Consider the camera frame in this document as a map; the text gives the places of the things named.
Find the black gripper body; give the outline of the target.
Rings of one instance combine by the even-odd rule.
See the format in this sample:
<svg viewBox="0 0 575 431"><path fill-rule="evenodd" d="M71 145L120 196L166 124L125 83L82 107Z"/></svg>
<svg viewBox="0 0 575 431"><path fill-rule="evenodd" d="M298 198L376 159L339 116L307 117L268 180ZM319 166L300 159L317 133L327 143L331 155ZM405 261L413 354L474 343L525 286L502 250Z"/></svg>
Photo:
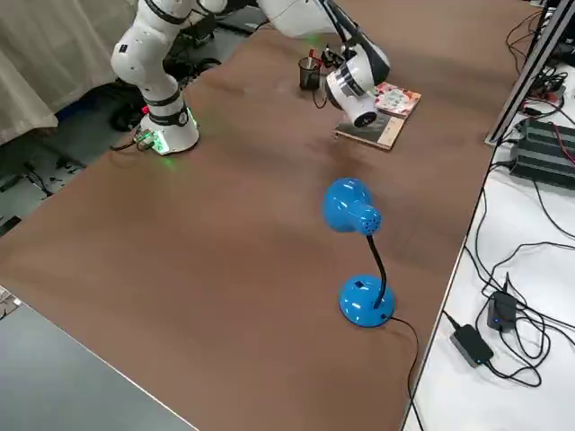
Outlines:
<svg viewBox="0 0 575 431"><path fill-rule="evenodd" d="M350 48L346 45L343 45L339 50L331 48L330 52L331 52L332 64L334 66L342 66L348 60L355 57L355 49Z"/></svg>

